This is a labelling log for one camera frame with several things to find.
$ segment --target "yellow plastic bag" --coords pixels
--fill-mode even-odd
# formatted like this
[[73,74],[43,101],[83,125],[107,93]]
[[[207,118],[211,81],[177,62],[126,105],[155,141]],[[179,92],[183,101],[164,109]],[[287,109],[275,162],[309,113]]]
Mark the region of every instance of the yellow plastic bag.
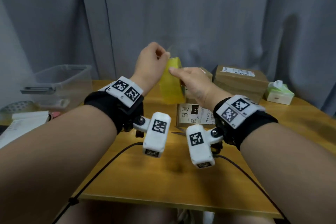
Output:
[[170,67],[181,68],[179,58],[171,58],[168,60],[165,71],[160,79],[160,91],[163,101],[166,104],[180,104],[186,102],[186,94],[184,86],[181,86],[180,79],[172,76],[168,69]]

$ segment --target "wire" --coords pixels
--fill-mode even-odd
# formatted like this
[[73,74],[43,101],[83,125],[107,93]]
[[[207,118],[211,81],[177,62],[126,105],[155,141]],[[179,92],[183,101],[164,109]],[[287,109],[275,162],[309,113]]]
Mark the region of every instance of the wire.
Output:
[[70,197],[69,198],[69,203],[66,205],[66,207],[61,211],[61,213],[56,217],[56,219],[52,222],[52,224],[56,224],[56,222],[62,217],[62,215],[67,211],[67,209],[69,209],[70,206],[77,204],[78,201],[78,197],[80,196],[80,194],[83,193],[83,191],[85,191],[85,189],[98,177],[98,175],[101,174],[102,171],[105,170],[105,168],[107,168],[109,166],[109,164],[111,164],[116,158],[118,158],[123,152],[125,152],[126,150],[128,150],[129,148],[135,146],[135,145],[142,145],[142,142],[138,142],[138,143],[134,143],[131,144],[129,146],[127,146],[125,149],[121,150],[117,155],[115,155],[109,162],[107,162],[105,164],[105,166],[103,166],[89,181],[87,184],[85,184],[85,186],[76,194],[76,196],[74,197]]
[[283,217],[283,219],[285,221],[287,221],[288,223],[289,220],[286,218],[286,216],[284,215],[284,213],[279,209],[279,207],[273,202],[273,200],[269,197],[269,195],[263,190],[262,187],[259,186],[258,183],[256,183],[256,181],[247,173],[245,172],[240,166],[238,166],[236,163],[234,163],[231,159],[224,157],[222,155],[218,155],[218,154],[214,154],[213,155],[214,158],[224,158],[225,160],[229,161],[232,165],[234,165],[235,167],[237,167],[244,175],[246,175],[247,178],[250,179],[251,182],[253,182],[253,184],[255,186],[257,186],[257,188],[265,195],[265,197],[267,197],[267,199],[272,203],[272,205],[275,207],[275,209],[278,210],[278,212],[281,214],[281,216]]

